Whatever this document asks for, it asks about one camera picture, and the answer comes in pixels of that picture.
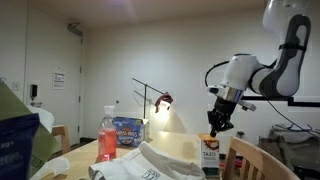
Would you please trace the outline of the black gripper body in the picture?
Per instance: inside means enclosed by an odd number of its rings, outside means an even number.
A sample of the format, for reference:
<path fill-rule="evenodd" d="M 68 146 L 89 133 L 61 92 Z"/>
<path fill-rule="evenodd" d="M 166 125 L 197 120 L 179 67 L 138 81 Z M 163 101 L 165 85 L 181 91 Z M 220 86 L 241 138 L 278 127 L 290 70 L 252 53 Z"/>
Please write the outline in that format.
<path fill-rule="evenodd" d="M 213 110 L 207 112 L 212 132 L 227 131 L 234 127 L 230 119 L 235 107 L 236 104 L 233 102 L 220 97 L 216 99 Z"/>

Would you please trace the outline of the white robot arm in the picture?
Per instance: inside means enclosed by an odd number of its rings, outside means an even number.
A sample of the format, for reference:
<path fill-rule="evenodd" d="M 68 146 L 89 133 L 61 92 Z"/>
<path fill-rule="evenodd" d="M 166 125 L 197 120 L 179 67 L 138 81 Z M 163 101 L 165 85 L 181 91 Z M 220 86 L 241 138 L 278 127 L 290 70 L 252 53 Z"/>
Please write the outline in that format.
<path fill-rule="evenodd" d="M 263 27 L 279 38 L 278 57 L 266 65 L 253 54 L 238 53 L 224 63 L 221 83 L 207 87 L 216 96 L 214 108 L 207 113 L 212 137 L 234 127 L 231 115 L 236 106 L 255 109 L 242 99 L 246 90 L 268 100 L 287 100 L 297 92 L 311 33 L 311 20 L 306 15 L 308 4 L 309 0 L 268 1 Z"/>

